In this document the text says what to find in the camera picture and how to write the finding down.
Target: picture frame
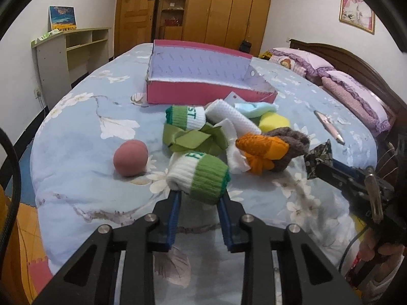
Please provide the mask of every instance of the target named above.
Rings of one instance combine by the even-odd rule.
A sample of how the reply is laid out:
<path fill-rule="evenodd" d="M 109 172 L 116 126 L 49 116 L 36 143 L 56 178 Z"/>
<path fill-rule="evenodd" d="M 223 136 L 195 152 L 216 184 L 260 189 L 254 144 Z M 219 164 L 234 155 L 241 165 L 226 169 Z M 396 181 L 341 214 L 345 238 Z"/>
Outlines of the picture frame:
<path fill-rule="evenodd" d="M 50 6 L 49 13 L 51 30 L 69 31 L 77 28 L 73 7 Z"/>
<path fill-rule="evenodd" d="M 341 0 L 339 21 L 374 34 L 376 15 L 363 0 Z"/>

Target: green ribbon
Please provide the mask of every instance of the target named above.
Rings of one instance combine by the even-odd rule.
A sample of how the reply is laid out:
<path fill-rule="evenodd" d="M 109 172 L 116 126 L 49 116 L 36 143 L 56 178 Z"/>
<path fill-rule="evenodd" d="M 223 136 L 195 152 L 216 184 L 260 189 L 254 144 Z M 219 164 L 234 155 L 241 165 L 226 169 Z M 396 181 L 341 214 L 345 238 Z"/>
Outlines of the green ribbon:
<path fill-rule="evenodd" d="M 218 156 L 226 150 L 228 143 L 221 127 L 206 123 L 200 130 L 183 130 L 170 124 L 164 124 L 162 142 L 173 152 L 199 151 Z"/>

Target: brown fuzzy sock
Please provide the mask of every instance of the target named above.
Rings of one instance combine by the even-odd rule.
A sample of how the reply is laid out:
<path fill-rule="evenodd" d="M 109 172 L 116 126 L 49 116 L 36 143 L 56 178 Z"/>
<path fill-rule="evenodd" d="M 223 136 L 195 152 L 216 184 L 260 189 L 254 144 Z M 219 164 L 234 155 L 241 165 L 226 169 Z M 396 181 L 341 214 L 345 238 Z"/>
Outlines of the brown fuzzy sock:
<path fill-rule="evenodd" d="M 273 161 L 273 172 L 284 171 L 290 163 L 291 159 L 304 155 L 309 151 L 310 142 L 308 137 L 299 131 L 292 130 L 290 127 L 276 128 L 270 132 L 264 133 L 264 135 L 277 136 L 290 145 L 288 152 L 284 155 L 283 158 L 277 161 Z"/>

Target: pink box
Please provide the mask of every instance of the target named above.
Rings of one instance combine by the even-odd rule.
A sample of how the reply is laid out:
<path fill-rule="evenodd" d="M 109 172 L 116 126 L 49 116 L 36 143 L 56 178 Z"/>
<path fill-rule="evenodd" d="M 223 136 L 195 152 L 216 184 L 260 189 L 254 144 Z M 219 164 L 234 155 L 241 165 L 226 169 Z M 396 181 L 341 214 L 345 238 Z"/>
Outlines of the pink box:
<path fill-rule="evenodd" d="M 273 103 L 277 91 L 250 65 L 252 55 L 211 44 L 155 40 L 147 77 L 151 104 L 206 105 L 235 92 Z"/>

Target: hand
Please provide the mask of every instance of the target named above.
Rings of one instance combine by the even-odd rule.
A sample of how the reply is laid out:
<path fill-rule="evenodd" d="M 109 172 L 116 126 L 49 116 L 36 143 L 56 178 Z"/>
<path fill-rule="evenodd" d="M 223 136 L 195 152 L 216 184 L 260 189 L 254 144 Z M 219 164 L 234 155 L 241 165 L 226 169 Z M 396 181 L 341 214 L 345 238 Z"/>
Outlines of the hand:
<path fill-rule="evenodd" d="M 374 258 L 374 247 L 376 246 L 377 242 L 378 240 L 374 237 L 373 230 L 368 229 L 365 232 L 363 242 L 361 242 L 359 246 L 360 256 L 362 260 L 368 262 L 369 260 L 372 260 Z M 383 264 L 381 264 L 379 272 L 374 277 L 376 282 L 383 281 L 397 267 L 403 252 L 404 246 L 402 244 L 386 243 L 378 249 L 378 253 L 390 257 Z"/>

